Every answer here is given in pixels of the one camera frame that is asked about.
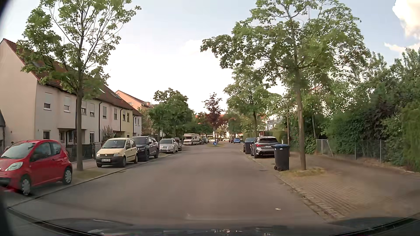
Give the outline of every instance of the gray car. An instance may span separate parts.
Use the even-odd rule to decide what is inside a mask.
[[[254,156],[255,158],[260,158],[262,156],[274,155],[274,148],[272,148],[271,146],[275,144],[279,144],[275,137],[258,137],[251,144],[251,156]]]

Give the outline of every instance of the blue lid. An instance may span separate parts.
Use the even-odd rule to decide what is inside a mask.
[[[283,148],[283,147],[289,147],[287,144],[274,144],[272,147],[274,148]]]

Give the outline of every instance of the lamp post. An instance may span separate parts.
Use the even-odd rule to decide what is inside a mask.
[[[289,99],[290,96],[284,97],[287,99],[286,107],[287,107],[287,145],[290,145],[290,134],[289,134]]]

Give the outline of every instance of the trash bin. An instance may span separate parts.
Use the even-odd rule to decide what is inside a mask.
[[[274,148],[274,169],[278,171],[289,170],[289,145],[275,144]]]

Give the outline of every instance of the headlight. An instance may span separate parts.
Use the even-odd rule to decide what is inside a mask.
[[[22,161],[20,161],[20,162],[16,162],[16,163],[13,163],[13,164],[12,164],[12,165],[10,165],[9,167],[7,167],[7,169],[6,169],[5,171],[9,171],[9,170],[17,170],[17,169],[19,169],[22,165],[23,165],[23,162],[22,162]]]

